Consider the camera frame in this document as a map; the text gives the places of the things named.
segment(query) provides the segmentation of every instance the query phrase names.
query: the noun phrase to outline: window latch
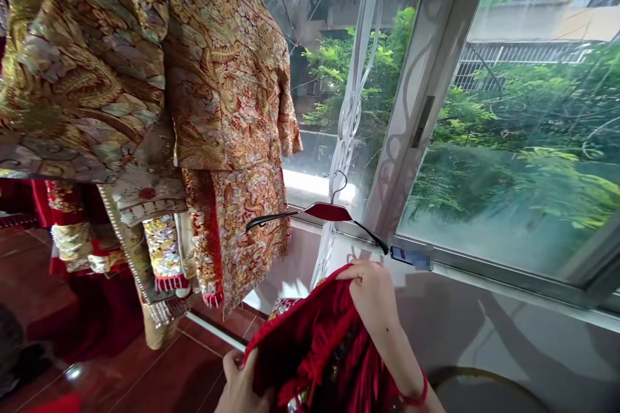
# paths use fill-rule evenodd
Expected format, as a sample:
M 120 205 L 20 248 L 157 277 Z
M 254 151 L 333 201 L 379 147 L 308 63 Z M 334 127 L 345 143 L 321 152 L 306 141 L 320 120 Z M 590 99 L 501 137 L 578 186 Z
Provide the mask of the window latch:
M 424 133 L 424 128 L 426 127 L 426 123 L 428 122 L 428 116 L 431 113 L 431 108 L 433 108 L 434 102 L 435 96 L 428 96 L 426 98 L 426 101 L 424 102 L 424 108 L 422 109 L 422 114 L 420 115 L 420 121 L 418 122 L 418 127 L 416 128 L 413 135 L 411 148 L 419 148 L 420 139 L 422 139 L 422 133 Z

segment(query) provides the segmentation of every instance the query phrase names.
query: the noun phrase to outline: metal grille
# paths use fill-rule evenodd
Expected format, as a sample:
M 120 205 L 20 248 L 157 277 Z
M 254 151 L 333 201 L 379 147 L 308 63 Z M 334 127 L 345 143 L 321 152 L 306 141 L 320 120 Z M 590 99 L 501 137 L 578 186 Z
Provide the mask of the metal grille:
M 476 71 L 497 63 L 583 63 L 588 49 L 582 43 L 473 43 L 466 44 L 460 53 L 453 79 L 463 90 L 488 90 L 495 83 L 478 81 Z

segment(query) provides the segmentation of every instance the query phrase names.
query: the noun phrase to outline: red tile floor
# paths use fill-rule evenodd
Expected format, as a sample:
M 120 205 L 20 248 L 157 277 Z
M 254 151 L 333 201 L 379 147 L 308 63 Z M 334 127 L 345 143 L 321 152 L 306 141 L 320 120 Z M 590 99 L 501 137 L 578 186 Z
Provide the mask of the red tile floor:
M 45 230 L 0 230 L 0 302 L 23 327 L 72 301 L 63 280 L 47 274 L 50 247 Z M 245 307 L 222 322 L 221 310 L 203 303 L 193 311 L 246 341 L 265 317 Z M 55 361 L 33 382 L 0 399 L 0 413 L 27 412 L 71 392 L 84 399 L 83 412 L 212 412 L 225 384 L 222 356 L 231 349 L 183 318 L 165 350 L 149 349 L 140 336 L 114 358 L 72 366 Z

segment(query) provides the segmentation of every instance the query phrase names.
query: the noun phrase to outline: blurred label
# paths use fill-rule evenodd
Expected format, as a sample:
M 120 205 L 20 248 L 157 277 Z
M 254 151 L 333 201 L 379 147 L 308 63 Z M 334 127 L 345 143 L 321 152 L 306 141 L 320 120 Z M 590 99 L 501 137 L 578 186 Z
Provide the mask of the blurred label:
M 392 258 L 398 261 L 402 261 L 403 263 L 407 263 L 415 267 L 416 271 L 432 271 L 433 270 L 433 260 L 431 258 L 431 254 L 433 253 L 433 249 L 415 249 L 415 250 L 403 250 L 399 247 L 391 247 L 392 249 Z

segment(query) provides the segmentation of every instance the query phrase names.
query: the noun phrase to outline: black hanger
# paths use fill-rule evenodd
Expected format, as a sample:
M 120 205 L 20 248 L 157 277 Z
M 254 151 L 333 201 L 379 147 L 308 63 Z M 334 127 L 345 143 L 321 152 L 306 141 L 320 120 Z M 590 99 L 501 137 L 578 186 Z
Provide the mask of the black hanger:
M 344 182 L 344 186 L 339 188 L 331 196 L 331 203 L 314 202 L 312 205 L 304 208 L 303 210 L 301 210 L 299 212 L 278 213 L 278 214 L 273 214 L 273 215 L 259 216 L 259 217 L 256 217 L 256 218 L 250 220 L 248 222 L 248 224 L 245 225 L 245 231 L 246 232 L 249 231 L 254 226 L 261 226 L 262 227 L 262 225 L 264 223 L 267 223 L 267 222 L 272 221 L 274 219 L 278 219 L 278 218 L 285 217 L 285 216 L 294 216 L 294 215 L 299 214 L 299 213 L 308 213 L 311 216 L 317 217 L 319 219 L 323 219 L 325 221 L 352 221 L 352 222 L 354 222 L 360 228 L 364 229 L 368 233 L 368 235 L 370 237 L 373 238 L 375 243 L 379 247 L 381 247 L 381 249 L 383 250 L 383 254 L 384 255 L 388 255 L 389 254 L 388 245 L 383 241 L 383 239 L 381 239 L 381 237 L 376 235 L 374 232 L 372 232 L 367 227 L 365 227 L 365 226 L 361 225 L 360 223 L 358 223 L 357 221 L 355 221 L 351 217 L 351 214 L 347 211 L 347 209 L 344 208 L 344 206 L 334 205 L 334 203 L 333 203 L 334 202 L 334 197 L 336 196 L 336 194 L 339 191 L 344 189 L 347 186 L 348 182 L 349 182 L 347 176 L 342 171 L 338 170 L 338 172 L 340 172 L 344 176 L 345 182 Z

